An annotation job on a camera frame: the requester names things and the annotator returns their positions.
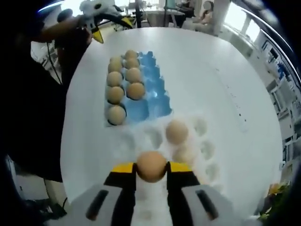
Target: black cable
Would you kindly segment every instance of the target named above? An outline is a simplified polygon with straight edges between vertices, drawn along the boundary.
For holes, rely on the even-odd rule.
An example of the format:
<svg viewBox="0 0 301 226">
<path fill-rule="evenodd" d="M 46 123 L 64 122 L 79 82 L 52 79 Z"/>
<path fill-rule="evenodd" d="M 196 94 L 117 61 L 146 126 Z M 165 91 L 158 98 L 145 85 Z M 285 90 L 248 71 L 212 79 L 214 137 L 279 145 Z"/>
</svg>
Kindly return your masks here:
<svg viewBox="0 0 301 226">
<path fill-rule="evenodd" d="M 167 0 L 165 0 L 165 6 L 164 6 L 163 27 L 165 27 L 166 24 L 166 12 L 167 12 Z"/>
<path fill-rule="evenodd" d="M 65 198 L 65 200 L 64 200 L 64 202 L 63 202 L 63 205 L 62 205 L 62 208 L 63 208 L 63 209 L 65 209 L 65 204 L 66 204 L 67 199 L 68 199 L 68 198 Z"/>
<path fill-rule="evenodd" d="M 57 74 L 57 72 L 56 72 L 55 66 L 54 66 L 54 64 L 53 64 L 53 62 L 52 62 L 52 60 L 51 60 L 50 50 L 49 50 L 49 43 L 48 43 L 48 42 L 47 42 L 47 49 L 48 49 L 48 56 L 49 56 L 49 61 L 50 61 L 50 63 L 51 63 L 51 66 L 52 66 L 53 70 L 55 71 L 55 74 L 56 74 L 56 76 L 57 76 L 57 79 L 59 80 L 59 83 L 62 84 L 62 81 L 61 81 L 60 77 L 58 77 L 58 74 Z"/>
<path fill-rule="evenodd" d="M 146 12 L 145 12 L 145 10 L 144 10 L 144 8 L 143 8 L 143 5 L 140 5 L 140 8 L 141 8 L 142 12 L 144 13 L 144 16 L 145 16 L 145 18 L 146 18 L 146 20 L 147 20 L 147 23 L 148 23 L 149 26 L 151 27 L 151 24 L 150 24 L 150 22 L 149 22 L 149 20 L 148 20 L 148 18 L 147 18 L 147 14 L 146 14 Z"/>
<path fill-rule="evenodd" d="M 141 12 L 140 12 L 139 0 L 135 0 L 135 10 L 136 10 L 137 28 L 141 28 Z"/>
</svg>

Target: desk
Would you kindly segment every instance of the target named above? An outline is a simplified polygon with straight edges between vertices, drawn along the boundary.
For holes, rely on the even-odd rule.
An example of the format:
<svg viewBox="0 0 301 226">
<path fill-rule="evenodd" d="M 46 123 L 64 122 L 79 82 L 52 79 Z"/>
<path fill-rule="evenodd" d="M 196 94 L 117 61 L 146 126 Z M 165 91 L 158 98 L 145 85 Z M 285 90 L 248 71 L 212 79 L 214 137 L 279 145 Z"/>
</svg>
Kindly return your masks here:
<svg viewBox="0 0 301 226">
<path fill-rule="evenodd" d="M 145 12 L 147 14 L 148 21 L 152 27 L 162 27 L 163 26 L 163 18 L 164 18 L 164 9 L 163 8 L 160 8 L 157 6 L 152 6 L 152 7 L 146 7 L 146 8 L 140 9 L 140 10 L 142 13 Z M 127 14 L 125 12 L 121 12 L 121 15 L 134 16 L 135 12 L 136 12 L 135 9 L 129 9 Z M 175 10 L 175 9 L 168 9 L 166 11 L 166 14 L 171 15 L 175 26 L 176 26 L 176 21 L 175 21 L 174 16 L 184 15 L 184 13 L 182 13 L 178 10 Z M 169 22 L 169 19 L 167 17 L 166 24 L 164 25 L 165 27 L 168 27 L 168 22 Z"/>
<path fill-rule="evenodd" d="M 104 88 L 110 57 L 128 49 L 153 51 L 175 113 L 209 113 L 218 125 L 214 132 L 222 146 L 225 195 L 241 215 L 253 214 L 269 184 L 280 180 L 282 139 L 269 94 L 229 42 L 176 28 L 116 32 L 104 44 L 93 41 L 86 50 L 66 99 L 61 169 L 68 201 L 104 182 L 117 156 L 127 160 L 120 150 L 110 150 L 114 132 L 104 126 Z M 240 100 L 246 129 L 221 80 Z"/>
</svg>

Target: window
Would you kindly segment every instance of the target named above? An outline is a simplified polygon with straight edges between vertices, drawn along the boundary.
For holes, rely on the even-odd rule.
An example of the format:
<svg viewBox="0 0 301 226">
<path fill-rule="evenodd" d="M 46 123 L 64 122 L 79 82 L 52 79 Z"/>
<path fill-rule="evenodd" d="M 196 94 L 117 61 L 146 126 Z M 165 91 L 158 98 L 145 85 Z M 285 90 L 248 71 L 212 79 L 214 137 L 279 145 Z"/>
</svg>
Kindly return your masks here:
<svg viewBox="0 0 301 226">
<path fill-rule="evenodd" d="M 129 2 L 133 3 L 135 0 L 115 0 L 116 6 L 127 6 Z M 159 0 L 145 0 L 146 4 L 159 4 Z"/>
<path fill-rule="evenodd" d="M 232 28 L 235 28 L 238 31 L 241 31 L 244 26 L 245 20 L 246 13 L 242 11 L 240 7 L 231 2 L 225 18 L 225 24 Z"/>
<path fill-rule="evenodd" d="M 251 20 L 248 29 L 246 30 L 246 35 L 250 37 L 252 42 L 255 42 L 259 35 L 259 32 L 259 26 L 254 22 L 254 20 Z"/>
<path fill-rule="evenodd" d="M 61 5 L 61 10 L 70 8 L 73 11 L 73 16 L 83 14 L 79 9 L 79 6 L 82 1 L 83 0 L 65 0 Z"/>
</svg>

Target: egg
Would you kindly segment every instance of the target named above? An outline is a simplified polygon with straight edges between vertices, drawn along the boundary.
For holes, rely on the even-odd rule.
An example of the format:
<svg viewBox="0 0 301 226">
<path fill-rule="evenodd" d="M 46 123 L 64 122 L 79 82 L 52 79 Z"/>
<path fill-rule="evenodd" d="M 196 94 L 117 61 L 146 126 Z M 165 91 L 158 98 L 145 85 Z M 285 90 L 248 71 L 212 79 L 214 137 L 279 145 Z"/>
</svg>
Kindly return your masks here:
<svg viewBox="0 0 301 226">
<path fill-rule="evenodd" d="M 107 76 L 107 84 L 108 86 L 120 86 L 122 83 L 122 75 L 119 72 L 111 72 Z"/>
<path fill-rule="evenodd" d="M 112 125 L 121 125 L 126 116 L 127 113 L 125 109 L 119 105 L 115 105 L 108 110 L 108 121 Z"/>
<path fill-rule="evenodd" d="M 179 120 L 172 120 L 166 127 L 166 138 L 169 143 L 179 145 L 188 137 L 188 128 Z"/>
<path fill-rule="evenodd" d="M 125 54 L 125 59 L 137 58 L 137 57 L 138 57 L 137 52 L 135 52 L 133 50 L 128 50 Z"/>
<path fill-rule="evenodd" d="M 158 151 L 143 152 L 137 159 L 138 175 L 149 183 L 163 178 L 166 172 L 166 159 Z"/>
<path fill-rule="evenodd" d="M 109 63 L 108 72 L 109 73 L 110 72 L 120 72 L 121 68 L 122 68 L 121 61 L 114 60 Z"/>
<path fill-rule="evenodd" d="M 180 146 L 173 154 L 173 160 L 175 162 L 186 163 L 189 166 L 193 165 L 196 155 L 192 149 L 188 146 Z"/>
<path fill-rule="evenodd" d="M 145 94 L 145 88 L 141 83 L 132 83 L 127 86 L 127 97 L 140 100 Z"/>
<path fill-rule="evenodd" d="M 126 61 L 126 68 L 131 69 L 133 67 L 139 68 L 139 61 L 137 59 L 131 58 Z"/>
<path fill-rule="evenodd" d="M 138 68 L 128 69 L 126 72 L 126 80 L 130 83 L 140 82 L 142 80 L 140 70 Z"/>
<path fill-rule="evenodd" d="M 124 91 L 121 87 L 115 86 L 109 88 L 107 91 L 107 99 L 108 102 L 111 104 L 119 104 L 124 97 Z"/>
<path fill-rule="evenodd" d="M 110 58 L 110 62 L 112 62 L 112 61 L 122 61 L 122 58 L 121 58 L 121 56 L 114 56 L 114 57 L 111 57 Z"/>
</svg>

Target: egg tray cup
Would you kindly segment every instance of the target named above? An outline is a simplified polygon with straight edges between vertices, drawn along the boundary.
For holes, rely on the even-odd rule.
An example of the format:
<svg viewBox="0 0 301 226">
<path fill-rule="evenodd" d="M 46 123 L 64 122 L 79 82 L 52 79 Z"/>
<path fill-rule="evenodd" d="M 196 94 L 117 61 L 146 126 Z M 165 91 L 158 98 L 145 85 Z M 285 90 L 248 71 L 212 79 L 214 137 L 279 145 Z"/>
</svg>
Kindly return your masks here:
<svg viewBox="0 0 301 226">
<path fill-rule="evenodd" d="M 152 52 L 147 54 L 139 53 L 137 60 L 140 63 L 139 69 L 141 71 L 142 83 L 145 87 L 145 94 L 140 100 L 133 100 L 127 97 L 127 86 L 130 85 L 126 77 L 127 69 L 123 67 L 120 70 L 123 80 L 121 88 L 124 90 L 123 96 L 119 104 L 112 104 L 107 99 L 108 90 L 111 88 L 106 85 L 105 88 L 105 117 L 108 118 L 108 110 L 114 105 L 119 105 L 126 111 L 126 118 L 122 125 L 129 125 L 139 123 L 145 120 L 153 120 L 158 117 L 169 115 L 172 112 L 170 108 L 170 98 L 168 92 L 165 90 L 165 82 L 160 75 L 160 68 L 156 65 L 156 59 Z M 122 65 L 125 65 L 126 60 L 122 59 Z M 105 122 L 105 126 L 115 126 Z"/>
<path fill-rule="evenodd" d="M 201 184 L 207 184 L 226 193 L 226 177 L 222 171 L 222 147 L 215 143 L 216 125 L 203 113 L 171 115 L 127 125 L 114 131 L 110 142 L 117 163 L 136 162 L 138 156 L 149 150 L 157 150 L 167 161 L 175 161 L 175 152 L 183 146 L 189 150 L 188 158 L 182 162 L 190 166 Z M 166 127 L 171 120 L 178 120 L 188 128 L 187 139 L 179 145 L 171 144 L 166 137 Z"/>
</svg>

